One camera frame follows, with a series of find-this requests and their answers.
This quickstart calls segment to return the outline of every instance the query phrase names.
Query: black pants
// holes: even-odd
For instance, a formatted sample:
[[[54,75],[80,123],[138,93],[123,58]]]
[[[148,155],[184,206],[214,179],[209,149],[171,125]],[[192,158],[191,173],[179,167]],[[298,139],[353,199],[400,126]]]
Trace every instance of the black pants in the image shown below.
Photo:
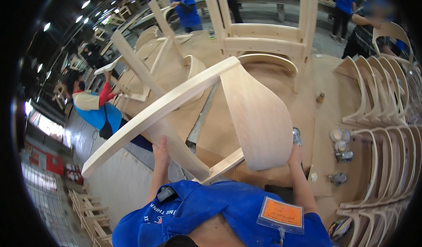
[[[346,48],[341,58],[344,59],[346,56],[354,57],[356,54],[362,55],[364,58],[369,57],[368,52],[357,43],[356,33],[353,31],[347,39]]]
[[[108,65],[108,64],[110,63],[104,58],[96,59],[94,62],[95,68],[97,69],[102,68],[103,66]],[[116,79],[119,79],[119,74],[116,70],[113,69],[111,71],[111,75],[114,76]]]
[[[237,0],[228,0],[229,8],[235,17],[235,23],[243,23],[242,18],[240,17],[239,6]]]
[[[119,129],[123,127],[123,125],[125,125],[126,123],[127,120],[122,118],[122,122],[120,123]],[[140,148],[144,148],[145,150],[152,152],[152,143],[149,140],[145,139],[141,134],[133,138],[133,140],[131,140],[130,142],[139,146]]]
[[[333,34],[337,35],[338,28],[341,25],[341,38],[346,37],[347,24],[351,18],[351,15],[340,10],[339,8],[334,8],[334,24],[333,24]]]

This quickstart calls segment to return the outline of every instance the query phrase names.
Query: dark hair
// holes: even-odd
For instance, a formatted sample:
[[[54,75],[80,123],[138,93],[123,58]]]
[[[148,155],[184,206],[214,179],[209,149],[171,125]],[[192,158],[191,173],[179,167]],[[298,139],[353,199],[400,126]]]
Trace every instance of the dark hair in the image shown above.
[[[64,84],[66,86],[67,92],[71,95],[73,93],[73,85],[75,84],[75,81],[77,81],[81,77],[81,74],[79,74],[76,70],[69,70],[64,79]]]

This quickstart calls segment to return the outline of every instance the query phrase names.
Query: beige shirt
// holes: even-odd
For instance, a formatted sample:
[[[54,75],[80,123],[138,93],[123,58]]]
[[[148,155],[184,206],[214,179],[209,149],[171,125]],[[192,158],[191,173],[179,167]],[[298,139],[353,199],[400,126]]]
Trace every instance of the beige shirt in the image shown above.
[[[100,96],[92,95],[90,90],[81,91],[72,94],[73,104],[80,110],[90,111],[99,110]]]

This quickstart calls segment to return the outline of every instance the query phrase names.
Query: orange id card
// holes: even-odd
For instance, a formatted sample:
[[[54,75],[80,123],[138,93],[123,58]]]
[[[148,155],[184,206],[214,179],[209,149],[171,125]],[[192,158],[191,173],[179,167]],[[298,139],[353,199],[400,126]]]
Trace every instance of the orange id card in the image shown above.
[[[302,227],[302,208],[266,198],[261,217],[276,223]]]

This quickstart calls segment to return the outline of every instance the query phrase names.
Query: black face mask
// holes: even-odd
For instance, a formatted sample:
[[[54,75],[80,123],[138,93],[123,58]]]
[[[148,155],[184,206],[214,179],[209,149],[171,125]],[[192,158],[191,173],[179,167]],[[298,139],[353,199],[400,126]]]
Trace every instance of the black face mask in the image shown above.
[[[85,82],[80,81],[80,82],[79,82],[79,88],[80,88],[81,90],[85,90]]]

